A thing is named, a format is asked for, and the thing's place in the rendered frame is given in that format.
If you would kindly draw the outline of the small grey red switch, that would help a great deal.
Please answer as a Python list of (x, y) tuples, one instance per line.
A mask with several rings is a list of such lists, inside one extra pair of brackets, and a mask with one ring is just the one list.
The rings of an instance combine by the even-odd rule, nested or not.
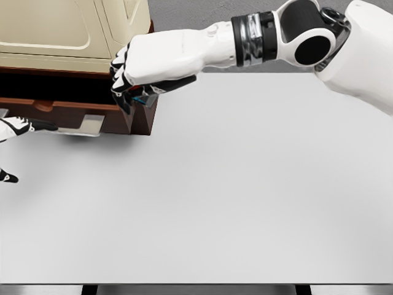
[(149, 85), (135, 85), (129, 89), (128, 94), (132, 102), (141, 103), (147, 108), (151, 108), (158, 98), (158, 94)]

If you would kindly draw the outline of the cream and brown cabinet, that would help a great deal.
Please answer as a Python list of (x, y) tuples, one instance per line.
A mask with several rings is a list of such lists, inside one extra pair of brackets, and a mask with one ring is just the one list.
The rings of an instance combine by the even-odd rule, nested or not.
[[(148, 0), (0, 0), (0, 97), (117, 105), (110, 63), (153, 31)], [(130, 135), (149, 135), (155, 110), (135, 103)], [(58, 131), (98, 136), (104, 118)]]

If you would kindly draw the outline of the brown drawer with silver handle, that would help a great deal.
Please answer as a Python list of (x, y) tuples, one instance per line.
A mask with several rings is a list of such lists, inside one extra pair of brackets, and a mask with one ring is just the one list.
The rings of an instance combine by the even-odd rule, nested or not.
[(103, 133), (129, 135), (133, 121), (133, 116), (126, 115), (113, 104), (0, 97), (0, 108), (8, 109), (9, 116), (47, 120), (65, 128), (80, 127), (86, 115), (102, 115), (105, 117), (101, 128)]

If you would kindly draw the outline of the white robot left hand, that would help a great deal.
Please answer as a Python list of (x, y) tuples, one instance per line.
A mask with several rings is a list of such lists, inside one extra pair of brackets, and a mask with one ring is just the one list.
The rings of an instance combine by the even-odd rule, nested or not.
[(58, 126), (53, 122), (28, 117), (15, 116), (0, 118), (0, 143), (24, 135), (25, 133), (41, 130), (54, 132), (58, 130)]

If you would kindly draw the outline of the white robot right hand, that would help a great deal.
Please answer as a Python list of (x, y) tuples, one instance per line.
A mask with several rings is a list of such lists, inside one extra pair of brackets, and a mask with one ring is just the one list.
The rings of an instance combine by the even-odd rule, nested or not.
[(119, 108), (131, 113), (128, 91), (149, 85), (157, 94), (172, 92), (197, 80), (205, 67), (205, 29), (176, 29), (137, 35), (110, 63), (111, 94)]

